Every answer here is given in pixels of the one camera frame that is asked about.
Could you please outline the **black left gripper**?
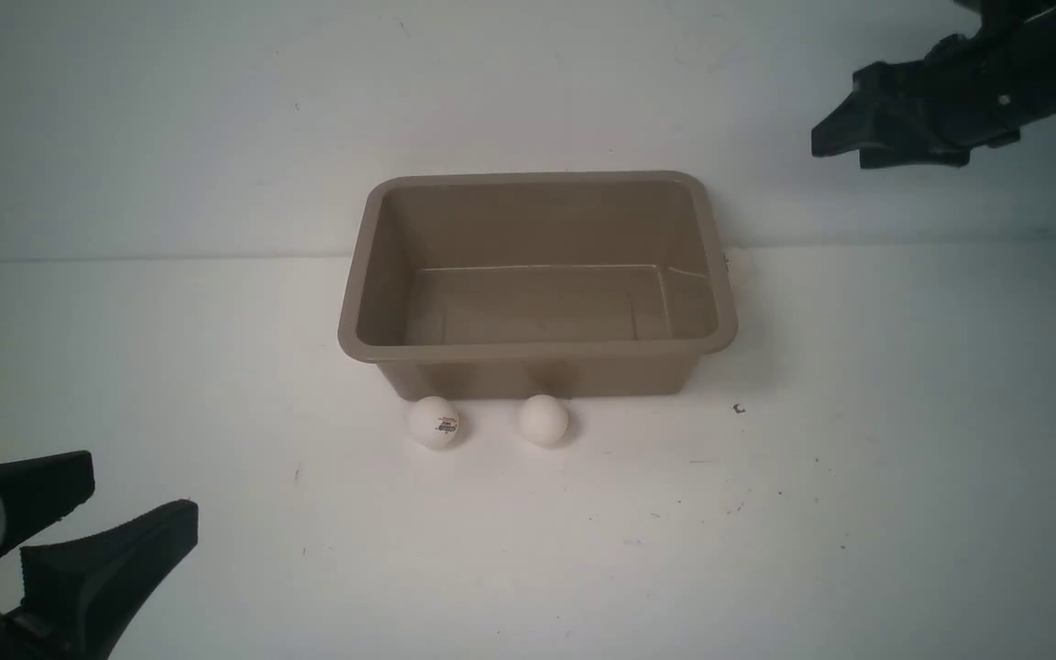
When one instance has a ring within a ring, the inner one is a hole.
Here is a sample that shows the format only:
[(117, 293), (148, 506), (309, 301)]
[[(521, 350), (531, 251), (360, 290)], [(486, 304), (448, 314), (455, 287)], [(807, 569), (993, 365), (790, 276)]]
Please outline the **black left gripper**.
[[(0, 558), (84, 504), (91, 452), (0, 463)], [(147, 598), (197, 545), (200, 507), (176, 499), (102, 533), (21, 550), (24, 598), (0, 611), (0, 659), (109, 656)]]

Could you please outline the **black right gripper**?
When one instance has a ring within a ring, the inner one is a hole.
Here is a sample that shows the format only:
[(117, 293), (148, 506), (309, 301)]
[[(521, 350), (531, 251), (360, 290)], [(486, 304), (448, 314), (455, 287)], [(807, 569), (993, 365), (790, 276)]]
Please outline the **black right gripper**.
[(913, 61), (876, 61), (867, 87), (851, 90), (810, 130), (810, 155), (857, 151), (863, 169), (962, 168), (972, 149), (1021, 138), (1013, 64), (997, 38), (954, 34)]

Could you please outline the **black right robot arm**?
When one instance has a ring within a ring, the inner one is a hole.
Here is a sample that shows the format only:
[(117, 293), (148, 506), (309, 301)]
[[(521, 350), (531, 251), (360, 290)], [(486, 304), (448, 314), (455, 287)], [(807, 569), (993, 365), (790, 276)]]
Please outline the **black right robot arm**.
[(947, 35), (923, 58), (876, 61), (852, 75), (837, 108), (810, 130), (810, 153), (855, 153), (860, 167), (961, 168), (1056, 116), (1056, 1), (968, 1), (972, 35)]

